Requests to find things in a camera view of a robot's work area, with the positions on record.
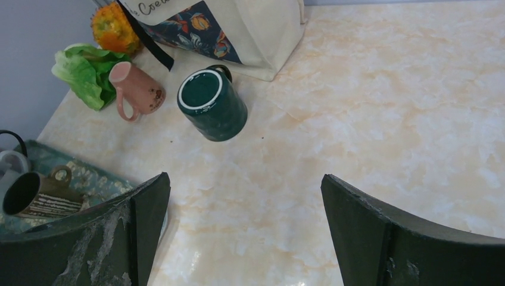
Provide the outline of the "teal floral tray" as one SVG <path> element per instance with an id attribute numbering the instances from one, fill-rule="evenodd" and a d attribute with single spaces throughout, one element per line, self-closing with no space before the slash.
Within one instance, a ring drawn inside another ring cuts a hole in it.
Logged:
<path id="1" fill-rule="evenodd" d="M 20 234 L 127 193 L 118 176 L 37 141 L 1 151 L 1 233 Z"/>

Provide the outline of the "brown striped small mug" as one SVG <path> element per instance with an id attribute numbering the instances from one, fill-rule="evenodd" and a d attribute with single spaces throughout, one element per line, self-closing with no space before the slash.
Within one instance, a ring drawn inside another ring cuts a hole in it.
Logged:
<path id="1" fill-rule="evenodd" d="M 2 208 L 6 215 L 61 218 L 80 211 L 83 195 L 70 187 L 68 166 L 55 166 L 48 176 L 27 172 L 9 187 Z"/>

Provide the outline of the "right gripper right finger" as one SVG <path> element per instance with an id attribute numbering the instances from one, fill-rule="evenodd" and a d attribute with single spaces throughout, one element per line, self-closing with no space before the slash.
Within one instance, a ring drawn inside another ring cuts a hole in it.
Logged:
<path id="1" fill-rule="evenodd" d="M 321 192 L 345 285 L 503 285 L 504 240 L 440 225 L 327 174 Z"/>

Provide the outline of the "dark green mug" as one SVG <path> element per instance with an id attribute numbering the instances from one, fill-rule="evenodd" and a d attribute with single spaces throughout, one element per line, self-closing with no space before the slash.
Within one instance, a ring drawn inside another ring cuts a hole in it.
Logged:
<path id="1" fill-rule="evenodd" d="M 223 142 L 244 128 L 248 110 L 233 87 L 230 70 L 216 64 L 190 74 L 180 85 L 177 104 L 206 139 Z"/>

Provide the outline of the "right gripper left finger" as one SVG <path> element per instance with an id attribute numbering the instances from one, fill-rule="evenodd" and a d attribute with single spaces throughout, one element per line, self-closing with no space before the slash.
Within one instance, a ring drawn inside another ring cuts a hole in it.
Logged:
<path id="1" fill-rule="evenodd" d="M 1 284 L 147 285 L 169 198 L 163 172 L 82 212 L 1 235 Z"/>

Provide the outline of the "orange toy pineapple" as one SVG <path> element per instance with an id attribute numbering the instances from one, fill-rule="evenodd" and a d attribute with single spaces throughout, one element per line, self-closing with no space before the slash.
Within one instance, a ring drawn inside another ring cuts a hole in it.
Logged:
<path id="1" fill-rule="evenodd" d="M 91 29 L 93 39 L 103 49 L 134 55 L 142 48 L 141 40 L 117 1 L 96 10 Z"/>

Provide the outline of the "green toy lettuce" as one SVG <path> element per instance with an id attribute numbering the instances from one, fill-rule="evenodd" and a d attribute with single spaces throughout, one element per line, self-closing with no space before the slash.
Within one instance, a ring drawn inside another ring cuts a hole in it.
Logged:
<path id="1" fill-rule="evenodd" d="M 67 83 L 87 107 L 99 111 L 116 98 L 116 89 L 108 76 L 111 69 L 131 58 L 87 43 L 76 43 L 55 53 L 51 72 Z"/>

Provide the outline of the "canvas tote bag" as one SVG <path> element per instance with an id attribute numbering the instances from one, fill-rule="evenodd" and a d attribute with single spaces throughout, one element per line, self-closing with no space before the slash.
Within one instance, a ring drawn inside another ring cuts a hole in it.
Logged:
<path id="1" fill-rule="evenodd" d="M 167 69 L 226 65 L 270 82 L 303 37 L 303 1 L 120 1 L 134 32 Z"/>

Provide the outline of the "blue grey textured mug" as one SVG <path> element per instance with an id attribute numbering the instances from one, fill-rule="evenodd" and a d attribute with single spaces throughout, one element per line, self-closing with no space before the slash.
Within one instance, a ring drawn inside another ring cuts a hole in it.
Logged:
<path id="1" fill-rule="evenodd" d="M 19 170 L 8 161 L 9 158 L 17 160 Z M 27 156 L 13 150 L 1 151 L 1 203 L 4 200 L 9 187 L 17 180 L 19 176 L 30 171 L 30 162 Z"/>

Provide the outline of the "pink mug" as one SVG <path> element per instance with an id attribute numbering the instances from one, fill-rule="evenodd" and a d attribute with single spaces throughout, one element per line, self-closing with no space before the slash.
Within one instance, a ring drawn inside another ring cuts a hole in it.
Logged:
<path id="1" fill-rule="evenodd" d="M 116 90 L 117 111 L 127 122 L 157 111 L 165 102 L 163 86 L 131 62 L 115 64 L 108 80 Z"/>

